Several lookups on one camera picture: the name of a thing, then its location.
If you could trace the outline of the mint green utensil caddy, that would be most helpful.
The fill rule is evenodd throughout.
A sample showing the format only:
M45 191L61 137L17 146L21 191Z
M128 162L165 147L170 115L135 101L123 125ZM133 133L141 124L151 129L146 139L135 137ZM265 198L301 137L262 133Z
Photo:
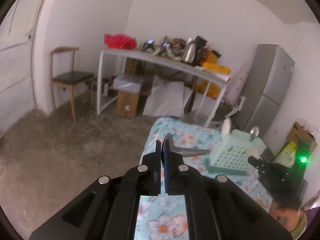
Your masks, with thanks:
M259 137L251 140L249 133L234 129L216 143L205 161L206 169L209 173L244 176L248 172L251 151L255 150L259 158L266 148Z

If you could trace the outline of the cardboard box under table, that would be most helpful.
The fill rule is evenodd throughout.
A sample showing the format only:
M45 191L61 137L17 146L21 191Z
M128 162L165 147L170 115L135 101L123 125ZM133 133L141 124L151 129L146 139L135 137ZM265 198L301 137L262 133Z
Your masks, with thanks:
M135 118L139 102L139 94L123 90L118 91L116 115L124 118Z

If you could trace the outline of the white panel door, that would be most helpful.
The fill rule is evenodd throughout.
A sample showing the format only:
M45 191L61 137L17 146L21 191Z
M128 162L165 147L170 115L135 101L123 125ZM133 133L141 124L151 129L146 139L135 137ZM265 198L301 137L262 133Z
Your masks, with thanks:
M1 134L35 109L32 53L43 0L16 0L1 23Z

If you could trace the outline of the silver refrigerator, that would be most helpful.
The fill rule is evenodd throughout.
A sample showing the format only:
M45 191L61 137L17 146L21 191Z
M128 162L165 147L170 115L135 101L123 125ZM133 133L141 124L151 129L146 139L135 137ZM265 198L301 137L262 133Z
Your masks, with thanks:
M290 86L295 62L277 44L259 44L251 71L241 95L245 97L241 111L234 115L237 126L249 132L259 127L264 137L280 110Z

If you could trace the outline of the steel electric kettle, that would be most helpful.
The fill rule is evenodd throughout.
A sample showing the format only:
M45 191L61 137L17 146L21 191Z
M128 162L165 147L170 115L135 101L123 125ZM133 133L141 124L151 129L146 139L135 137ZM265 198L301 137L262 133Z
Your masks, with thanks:
M195 43L195 40L192 37L190 37L188 39L187 44L184 47L181 59L183 62L191 64L195 59L195 54L196 54L196 43Z

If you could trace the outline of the red plastic bag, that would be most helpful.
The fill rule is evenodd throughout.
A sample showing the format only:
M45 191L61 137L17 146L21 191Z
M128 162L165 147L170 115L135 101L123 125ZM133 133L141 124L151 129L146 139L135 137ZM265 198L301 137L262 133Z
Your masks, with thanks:
M137 47L136 40L124 34L116 34L116 35L105 34L104 44L107 45L108 48L112 48L112 49L132 50Z

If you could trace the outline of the yellow bag on table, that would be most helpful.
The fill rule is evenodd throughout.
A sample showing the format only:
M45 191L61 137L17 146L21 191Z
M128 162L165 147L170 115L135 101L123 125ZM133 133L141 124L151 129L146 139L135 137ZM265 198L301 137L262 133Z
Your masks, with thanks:
M220 57L221 54L215 50L207 51L203 56L203 60L201 61L201 67L210 69L220 74L229 75L231 73L230 68L217 64Z

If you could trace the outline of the grey foil wrapped box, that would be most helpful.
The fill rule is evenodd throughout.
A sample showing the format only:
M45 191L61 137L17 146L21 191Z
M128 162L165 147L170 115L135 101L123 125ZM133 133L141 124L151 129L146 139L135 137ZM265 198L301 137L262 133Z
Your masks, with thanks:
M113 88L130 93L139 93L144 82L145 78L143 76L123 74L114 79Z

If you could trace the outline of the green rice bag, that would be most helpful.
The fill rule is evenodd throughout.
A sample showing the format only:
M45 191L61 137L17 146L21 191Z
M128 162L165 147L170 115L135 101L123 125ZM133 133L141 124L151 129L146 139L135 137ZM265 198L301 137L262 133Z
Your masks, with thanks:
M288 142L273 162L288 168L292 167L295 162L296 150L297 145L293 141Z

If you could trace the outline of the yellow bag under table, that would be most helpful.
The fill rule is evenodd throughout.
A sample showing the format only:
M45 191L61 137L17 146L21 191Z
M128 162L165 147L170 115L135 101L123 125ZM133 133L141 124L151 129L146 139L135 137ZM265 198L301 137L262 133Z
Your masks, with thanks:
M204 94L207 90L207 96L212 99L217 99L221 92L221 88L216 83L211 83L209 88L207 89L209 81L198 79L196 82L196 91L200 94Z

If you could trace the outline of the white side table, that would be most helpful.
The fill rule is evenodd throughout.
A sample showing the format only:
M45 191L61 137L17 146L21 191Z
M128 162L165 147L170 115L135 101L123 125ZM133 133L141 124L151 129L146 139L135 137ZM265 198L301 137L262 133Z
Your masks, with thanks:
M219 96L217 97L216 103L208 116L206 122L204 123L204 127L207 128L209 127L210 122L212 119L215 117L215 113L220 105L220 102L224 96L224 93L227 88L227 82L223 81L222 79L216 77L213 74L210 74L207 70L200 70L199 68L192 67L191 65L188 65L186 63L180 63L178 61L170 60L166 57L162 56L155 56L150 53L142 52L140 50L126 50L126 49L111 49L107 48L105 50L102 50L100 53L100 59L99 59L99 64L98 64L98 75L97 75L97 115L100 115L100 113L105 110L111 103L115 101L115 99L110 100L108 103L102 105L101 104L101 96L102 96L102 78L103 78L103 61L104 61L104 56L106 54L110 55L117 55L117 56L122 56L124 58L132 58L132 59L137 59L153 64L157 64L160 66L168 67L173 70L178 70L180 72L196 76L198 78L201 78L203 80L208 81L208 85L206 87L205 93L202 97L202 100L199 104L199 107L201 108L204 102L204 99L208 93L208 89L211 85L211 83L216 83L221 87L221 91Z

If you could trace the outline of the white sack under table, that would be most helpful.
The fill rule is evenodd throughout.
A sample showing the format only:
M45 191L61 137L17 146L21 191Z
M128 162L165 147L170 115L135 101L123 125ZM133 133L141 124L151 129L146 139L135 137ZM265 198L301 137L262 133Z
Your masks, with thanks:
M145 103L143 115L179 118L184 115L184 108L191 93L192 90L185 86L184 82L170 82L155 75L151 93Z

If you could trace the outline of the wooden chair black seat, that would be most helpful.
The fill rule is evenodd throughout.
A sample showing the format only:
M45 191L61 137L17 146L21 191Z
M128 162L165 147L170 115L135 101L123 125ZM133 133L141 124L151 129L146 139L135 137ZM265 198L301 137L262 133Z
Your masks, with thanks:
M79 51L79 47L73 46L59 46L54 48L50 52L50 91L53 111L56 111L55 96L54 96L54 86L61 87L64 90L69 90L70 92L70 102L71 102L71 113L73 122L76 122L76 112L75 112L75 96L74 88L82 83L89 85L89 95L91 107L94 106L94 74L89 72L82 72L75 70L75 54ZM69 72L63 73L56 77L53 77L53 66L54 66L54 55L59 53L71 53L71 69Z

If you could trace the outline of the steel spoon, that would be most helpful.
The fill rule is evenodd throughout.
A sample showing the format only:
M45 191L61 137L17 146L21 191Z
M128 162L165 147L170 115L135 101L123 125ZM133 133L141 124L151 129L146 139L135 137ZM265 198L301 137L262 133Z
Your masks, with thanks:
M250 133L249 133L250 141L253 141L256 137L258 137L259 132L260 132L260 129L258 126L252 127L252 129L250 130Z
M168 133L163 140L162 153L164 153L165 147L167 145L169 146L169 150L171 152L180 154L183 158L196 157L196 156L210 154L210 150L198 149L198 148L185 148L185 147L176 146L174 143L173 136L170 133Z

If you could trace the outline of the pink rolled mat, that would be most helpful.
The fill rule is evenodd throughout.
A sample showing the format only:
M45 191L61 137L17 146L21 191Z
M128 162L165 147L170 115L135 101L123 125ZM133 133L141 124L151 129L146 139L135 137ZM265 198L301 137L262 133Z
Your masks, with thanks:
M223 102L229 105L234 105L243 90L243 87L248 79L251 65L245 62L239 71L228 83L227 89L223 96Z

